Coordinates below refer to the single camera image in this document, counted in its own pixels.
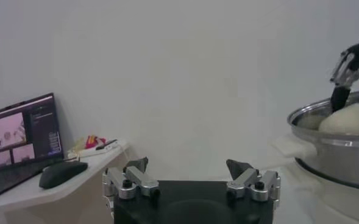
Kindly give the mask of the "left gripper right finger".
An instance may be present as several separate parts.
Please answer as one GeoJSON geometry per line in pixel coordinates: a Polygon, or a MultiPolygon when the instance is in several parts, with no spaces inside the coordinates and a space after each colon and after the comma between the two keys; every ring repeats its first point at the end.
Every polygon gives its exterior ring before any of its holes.
{"type": "Polygon", "coordinates": [[[261,173],[249,163],[232,159],[227,159],[226,165],[232,177],[232,181],[227,182],[229,201],[244,198],[246,194],[249,194],[254,201],[280,201],[278,172],[267,170],[261,173]]]}

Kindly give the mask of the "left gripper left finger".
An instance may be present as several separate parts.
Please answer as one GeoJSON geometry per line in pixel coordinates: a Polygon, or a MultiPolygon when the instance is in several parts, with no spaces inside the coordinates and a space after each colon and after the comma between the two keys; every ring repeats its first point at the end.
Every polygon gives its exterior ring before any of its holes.
{"type": "Polygon", "coordinates": [[[160,196],[159,182],[146,174],[148,158],[128,161],[122,170],[117,167],[106,168],[102,173],[103,196],[118,196],[122,200],[136,197],[137,190],[145,197],[155,200],[160,196]]]}

